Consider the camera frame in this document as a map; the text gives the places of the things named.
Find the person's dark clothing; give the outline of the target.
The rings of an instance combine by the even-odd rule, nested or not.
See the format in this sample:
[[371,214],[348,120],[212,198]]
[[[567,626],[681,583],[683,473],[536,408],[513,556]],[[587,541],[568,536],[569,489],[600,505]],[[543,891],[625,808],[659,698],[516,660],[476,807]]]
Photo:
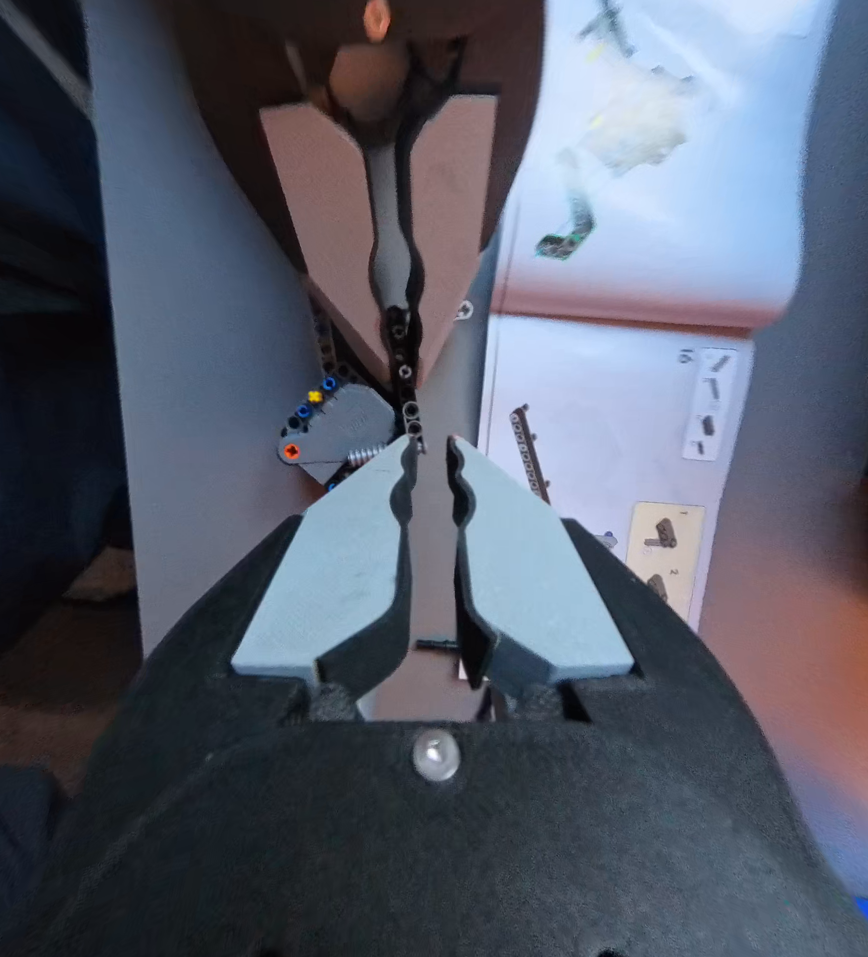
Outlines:
[[0,656],[127,506],[87,42],[0,2]]

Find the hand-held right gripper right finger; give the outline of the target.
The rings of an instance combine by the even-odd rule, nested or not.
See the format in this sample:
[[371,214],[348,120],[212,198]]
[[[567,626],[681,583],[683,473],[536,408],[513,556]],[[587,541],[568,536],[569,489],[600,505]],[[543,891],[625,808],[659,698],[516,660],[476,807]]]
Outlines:
[[617,624],[558,513],[462,437],[446,444],[457,644],[473,689],[629,675]]

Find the lego instruction booklet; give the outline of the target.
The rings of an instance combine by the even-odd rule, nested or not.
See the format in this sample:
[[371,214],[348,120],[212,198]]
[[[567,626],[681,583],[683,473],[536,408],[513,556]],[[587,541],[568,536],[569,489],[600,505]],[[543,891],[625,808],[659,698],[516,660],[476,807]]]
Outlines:
[[837,2],[548,2],[478,445],[692,627],[754,358],[804,258]]

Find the grey black lego assembly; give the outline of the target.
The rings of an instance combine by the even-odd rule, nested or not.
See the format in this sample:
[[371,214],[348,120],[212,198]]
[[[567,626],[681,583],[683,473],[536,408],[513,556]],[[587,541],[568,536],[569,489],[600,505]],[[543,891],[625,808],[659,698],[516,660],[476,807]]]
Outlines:
[[321,378],[288,415],[276,442],[277,459],[299,468],[326,491],[407,437],[427,451],[418,401],[423,328],[409,309],[382,312],[381,365],[387,385],[370,373],[340,330],[340,317],[308,292]]

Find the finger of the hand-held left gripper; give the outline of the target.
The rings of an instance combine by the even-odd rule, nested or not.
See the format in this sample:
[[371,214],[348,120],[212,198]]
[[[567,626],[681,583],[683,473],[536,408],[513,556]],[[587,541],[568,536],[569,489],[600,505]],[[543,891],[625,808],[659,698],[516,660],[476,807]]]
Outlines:
[[449,97],[409,153],[408,302],[420,321],[420,385],[436,365],[479,266],[496,111],[492,95]]
[[311,293],[370,376],[417,389],[409,155],[418,117],[368,146],[310,102],[265,107],[260,120]]

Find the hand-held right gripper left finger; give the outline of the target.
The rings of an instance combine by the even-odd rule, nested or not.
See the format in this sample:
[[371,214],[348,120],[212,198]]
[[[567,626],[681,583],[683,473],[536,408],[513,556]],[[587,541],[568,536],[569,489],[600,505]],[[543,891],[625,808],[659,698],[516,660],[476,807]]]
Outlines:
[[409,647],[418,444],[401,437],[301,516],[230,664],[371,694]]

